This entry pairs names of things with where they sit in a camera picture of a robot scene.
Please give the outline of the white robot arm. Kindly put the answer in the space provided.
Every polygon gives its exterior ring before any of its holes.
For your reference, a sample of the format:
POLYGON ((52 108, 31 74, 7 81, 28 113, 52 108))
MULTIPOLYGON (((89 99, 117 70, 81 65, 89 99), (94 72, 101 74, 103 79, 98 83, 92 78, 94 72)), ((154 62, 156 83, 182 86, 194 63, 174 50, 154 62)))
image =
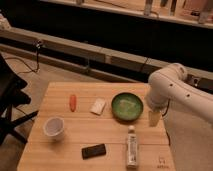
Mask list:
POLYGON ((198 117, 213 126, 213 95, 188 85, 186 68, 172 63, 154 71, 148 78, 150 90, 145 99, 152 111, 166 107, 168 100, 191 109, 198 117))

